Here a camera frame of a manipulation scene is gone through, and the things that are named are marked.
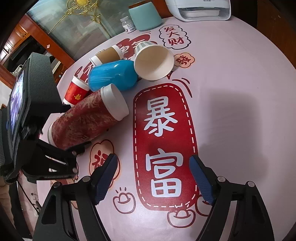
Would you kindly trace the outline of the wooden kitchen cabinet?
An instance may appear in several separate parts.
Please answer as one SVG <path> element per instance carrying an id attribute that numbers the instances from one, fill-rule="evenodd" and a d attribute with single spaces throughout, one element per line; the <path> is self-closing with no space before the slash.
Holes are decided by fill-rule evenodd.
<path id="1" fill-rule="evenodd" d="M 7 53 L 5 57 L 1 58 L 1 82 L 9 88 L 13 87 L 16 78 L 4 68 L 4 61 L 6 61 L 28 37 L 33 37 L 39 44 L 41 44 L 41 46 L 61 62 L 63 65 L 63 68 L 61 69 L 62 73 L 75 62 L 74 59 L 28 14 L 25 14 L 9 35 L 8 40 L 4 43 L 4 47 L 1 47 L 1 51 Z"/>

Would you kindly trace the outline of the printed cartoon table cover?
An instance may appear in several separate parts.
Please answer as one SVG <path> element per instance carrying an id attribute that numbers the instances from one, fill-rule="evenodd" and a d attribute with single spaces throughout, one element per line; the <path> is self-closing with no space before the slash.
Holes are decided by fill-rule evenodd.
<path id="1" fill-rule="evenodd" d="M 110 153 L 119 168 L 97 206 L 112 240 L 195 240 L 210 205 L 189 170 L 189 157 L 230 182 L 253 181 L 276 240 L 295 223 L 295 68 L 247 23 L 185 23 L 165 19 L 156 29 L 122 33 L 76 61 L 58 84 L 64 96 L 76 76 L 86 80 L 90 58 L 112 45 L 134 59 L 142 41 L 168 48 L 174 71 L 140 80 L 123 93 L 129 115 L 78 157 L 79 178 Z"/>

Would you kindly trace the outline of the green plaid paper cup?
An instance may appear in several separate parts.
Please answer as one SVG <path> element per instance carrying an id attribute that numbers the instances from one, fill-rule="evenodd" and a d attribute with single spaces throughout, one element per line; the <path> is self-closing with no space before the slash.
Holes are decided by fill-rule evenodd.
<path id="1" fill-rule="evenodd" d="M 138 76 L 148 81 L 166 77 L 174 68 L 174 55 L 166 47 L 143 41 L 135 47 L 134 69 Z"/>

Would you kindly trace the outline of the small white pill bottle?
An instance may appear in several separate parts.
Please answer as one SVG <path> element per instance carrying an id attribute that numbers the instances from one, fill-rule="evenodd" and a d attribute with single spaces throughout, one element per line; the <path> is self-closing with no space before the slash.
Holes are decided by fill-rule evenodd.
<path id="1" fill-rule="evenodd" d="M 125 32 L 132 33 L 136 30 L 136 27 L 133 21 L 129 18 L 129 16 L 125 16 L 124 18 L 121 18 L 120 21 Z"/>

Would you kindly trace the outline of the white countertop appliance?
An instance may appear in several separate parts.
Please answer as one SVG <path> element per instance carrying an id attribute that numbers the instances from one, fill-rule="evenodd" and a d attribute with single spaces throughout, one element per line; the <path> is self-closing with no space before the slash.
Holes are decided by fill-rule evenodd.
<path id="1" fill-rule="evenodd" d="M 231 17 L 229 0 L 165 0 L 170 13 L 184 22 L 226 21 Z"/>

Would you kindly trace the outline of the frosted glass sliding door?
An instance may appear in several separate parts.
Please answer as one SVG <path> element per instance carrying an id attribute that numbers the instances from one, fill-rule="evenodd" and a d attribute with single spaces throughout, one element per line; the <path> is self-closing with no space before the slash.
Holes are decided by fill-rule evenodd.
<path id="1" fill-rule="evenodd" d="M 135 1 L 38 1 L 28 15 L 74 60 L 124 31 Z"/>

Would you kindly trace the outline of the light blue canister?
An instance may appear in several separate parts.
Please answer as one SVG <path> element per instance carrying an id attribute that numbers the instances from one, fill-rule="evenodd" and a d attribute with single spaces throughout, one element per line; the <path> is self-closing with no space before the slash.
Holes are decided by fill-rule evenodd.
<path id="1" fill-rule="evenodd" d="M 163 24 L 152 1 L 141 1 L 128 7 L 133 23 L 139 31 L 152 30 Z"/>

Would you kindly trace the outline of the blue plastic cup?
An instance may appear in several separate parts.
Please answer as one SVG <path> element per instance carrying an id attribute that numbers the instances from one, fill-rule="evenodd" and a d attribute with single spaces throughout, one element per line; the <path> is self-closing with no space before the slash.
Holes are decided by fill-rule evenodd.
<path id="1" fill-rule="evenodd" d="M 109 84 L 126 91 L 133 88 L 137 80 L 133 61 L 118 60 L 94 67 L 88 76 L 88 85 L 93 92 Z"/>

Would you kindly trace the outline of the small red paper cup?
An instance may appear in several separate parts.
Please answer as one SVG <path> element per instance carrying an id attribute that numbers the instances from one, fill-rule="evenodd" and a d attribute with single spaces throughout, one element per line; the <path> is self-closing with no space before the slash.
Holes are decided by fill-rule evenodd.
<path id="1" fill-rule="evenodd" d="M 85 81 L 73 76 L 64 96 L 63 103 L 74 106 L 87 96 L 89 90 L 90 88 Z"/>

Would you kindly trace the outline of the brown kraft paper cup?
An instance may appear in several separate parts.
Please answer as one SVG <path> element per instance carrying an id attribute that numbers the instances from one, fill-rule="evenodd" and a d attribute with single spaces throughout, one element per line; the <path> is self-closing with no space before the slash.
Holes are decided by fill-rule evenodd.
<path id="1" fill-rule="evenodd" d="M 117 45 L 113 45 L 105 50 L 96 53 L 90 58 L 90 62 L 94 66 L 114 62 L 123 59 L 124 53 Z"/>

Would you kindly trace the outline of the tall red patterned cup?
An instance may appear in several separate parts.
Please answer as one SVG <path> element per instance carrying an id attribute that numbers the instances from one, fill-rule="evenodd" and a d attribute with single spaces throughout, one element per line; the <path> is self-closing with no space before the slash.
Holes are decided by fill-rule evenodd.
<path id="1" fill-rule="evenodd" d="M 109 84 L 58 117 L 48 129 L 48 141 L 66 150 L 93 140 L 128 115 L 123 95 L 114 84 Z"/>

